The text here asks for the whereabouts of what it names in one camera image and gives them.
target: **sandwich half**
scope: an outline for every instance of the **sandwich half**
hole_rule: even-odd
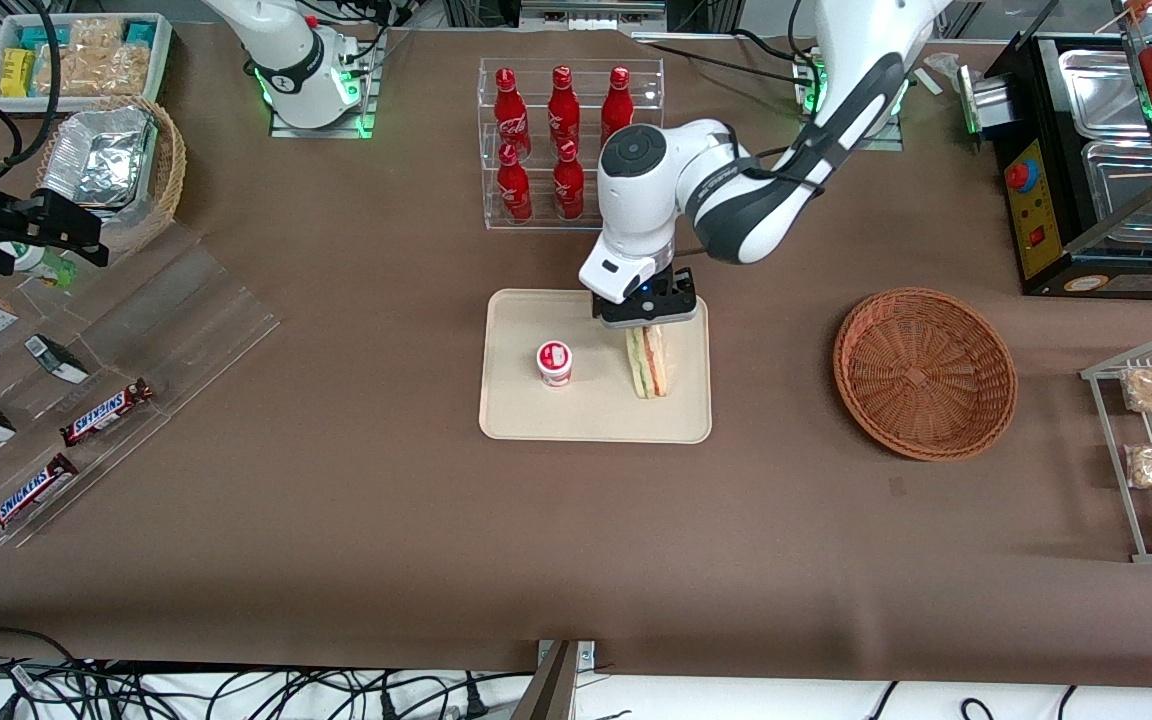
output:
[[[630,354],[630,372],[637,396],[643,400],[666,396],[669,385],[664,372],[664,336],[660,325],[627,329],[626,348]]]

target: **red lid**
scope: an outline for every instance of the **red lid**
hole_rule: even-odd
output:
[[[1007,187],[1011,190],[1020,190],[1029,182],[1029,168],[1023,162],[1016,162],[1010,168],[1007,168],[1006,179]]]
[[[517,86],[516,81],[513,78],[513,70],[509,68],[500,68],[497,70],[497,90],[509,92]]]
[[[567,90],[573,85],[573,69],[567,65],[559,65],[554,68],[554,88]]]
[[[571,350],[567,350],[566,344],[554,340],[540,346],[540,351],[536,353],[536,359],[540,362],[541,367],[547,370],[562,370],[573,363]]]
[[[612,68],[612,90],[626,90],[630,86],[630,70],[622,65]]]

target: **white robotic arm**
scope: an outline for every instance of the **white robotic arm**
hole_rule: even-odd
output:
[[[274,112],[289,126],[319,128],[357,105],[358,41],[311,26],[294,0],[202,0],[247,47]]]
[[[819,185],[867,129],[886,119],[933,20],[948,3],[818,3],[829,91],[814,122],[771,173],[717,120],[672,129],[630,126],[613,135],[598,165],[602,233],[581,266],[581,282],[605,300],[626,301],[673,260],[673,225],[680,213],[718,260],[756,263],[776,250]]]

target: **brown tablecloth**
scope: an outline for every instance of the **brown tablecloth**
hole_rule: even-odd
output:
[[[593,233],[483,228],[479,58],[657,51],[417,32],[385,66],[374,138],[271,141],[229,29],[179,36],[162,99],[189,146],[179,217],[283,325],[44,535],[0,548],[0,624],[83,657],[525,667],[535,638],[591,637],[632,673],[1152,684],[1152,566],[1126,561],[1075,377],[1152,340],[1152,304],[1020,296],[995,164],[963,141],[954,92],[910,91],[905,151],[855,156],[771,259],[695,259],[707,441],[495,442],[476,424],[486,301],[579,287]],[[687,47],[785,69],[735,41]],[[998,46],[954,50],[983,67]],[[666,60],[669,123],[790,139],[783,83]],[[1009,343],[1020,409],[987,454],[902,460],[838,401],[838,323],[897,286],[954,293]]]

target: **brown woven basket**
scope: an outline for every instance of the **brown woven basket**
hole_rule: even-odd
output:
[[[175,209],[180,203],[180,191],[184,188],[184,141],[172,122],[166,109],[137,94],[103,97],[92,109],[119,109],[128,105],[137,106],[154,115],[159,126],[159,138],[154,145],[154,176],[150,179],[150,196],[154,199],[150,213],[132,227],[106,227],[101,230],[100,241],[115,252],[141,250],[172,223]],[[52,150],[56,149],[56,134],[52,132],[47,145],[41,151],[41,165],[38,165],[38,185],[47,172]]]
[[[972,457],[1016,411],[1016,369],[998,333],[963,302],[918,287],[847,314],[833,378],[865,432],[918,460]]]

